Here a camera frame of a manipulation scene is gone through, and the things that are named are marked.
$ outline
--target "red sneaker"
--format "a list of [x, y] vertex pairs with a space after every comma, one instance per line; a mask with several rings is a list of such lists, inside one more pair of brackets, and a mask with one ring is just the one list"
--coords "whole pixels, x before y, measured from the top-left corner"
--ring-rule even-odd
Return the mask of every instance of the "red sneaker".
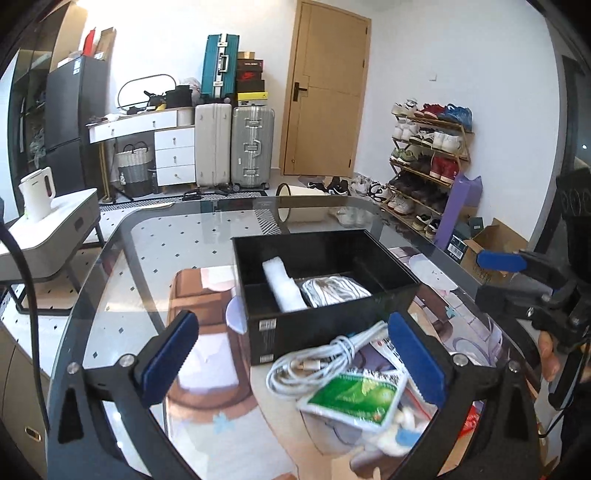
[[456, 179], [457, 174], [460, 173], [460, 168], [457, 166], [457, 162], [453, 160], [448, 160], [446, 158], [442, 158], [441, 160], [444, 164], [440, 180], [452, 184]]
[[433, 160], [431, 160], [431, 171], [429, 172], [429, 176], [434, 179], [440, 179], [445, 167], [445, 161], [445, 158], [435, 155]]
[[421, 112], [421, 116], [424, 116], [425, 118], [434, 118], [435, 120], [437, 120], [437, 116], [440, 113], [443, 113], [445, 111], [445, 107], [439, 105], [438, 103], [435, 103], [434, 105], [431, 105], [429, 103], [425, 103], [423, 105], [423, 109], [420, 110]]

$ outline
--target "teal suitcase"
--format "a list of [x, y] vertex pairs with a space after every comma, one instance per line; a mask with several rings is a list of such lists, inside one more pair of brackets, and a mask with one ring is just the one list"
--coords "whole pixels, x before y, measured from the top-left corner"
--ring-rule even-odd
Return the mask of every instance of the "teal suitcase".
[[215, 99], [232, 100], [236, 92], [239, 35], [209, 35], [203, 60], [201, 93]]

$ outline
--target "silver suitcase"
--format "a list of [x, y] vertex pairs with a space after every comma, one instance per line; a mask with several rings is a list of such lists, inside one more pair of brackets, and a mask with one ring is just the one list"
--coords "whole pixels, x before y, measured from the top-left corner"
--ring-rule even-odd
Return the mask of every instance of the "silver suitcase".
[[240, 106], [232, 118], [230, 177], [234, 192], [269, 188], [275, 111], [268, 106]]

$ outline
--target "white dresser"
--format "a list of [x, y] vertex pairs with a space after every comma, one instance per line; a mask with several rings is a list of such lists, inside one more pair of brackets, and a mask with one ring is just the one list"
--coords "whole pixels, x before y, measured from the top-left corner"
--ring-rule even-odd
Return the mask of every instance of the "white dresser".
[[154, 132], [158, 185], [195, 182], [195, 128]]

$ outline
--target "refrigerator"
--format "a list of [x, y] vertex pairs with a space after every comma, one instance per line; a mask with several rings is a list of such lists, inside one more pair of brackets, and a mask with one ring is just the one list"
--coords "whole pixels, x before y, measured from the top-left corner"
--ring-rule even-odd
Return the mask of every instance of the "refrigerator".
[[89, 142], [92, 117], [106, 113], [108, 63], [79, 57], [47, 77], [45, 148], [56, 195], [97, 188], [103, 191], [98, 144]]

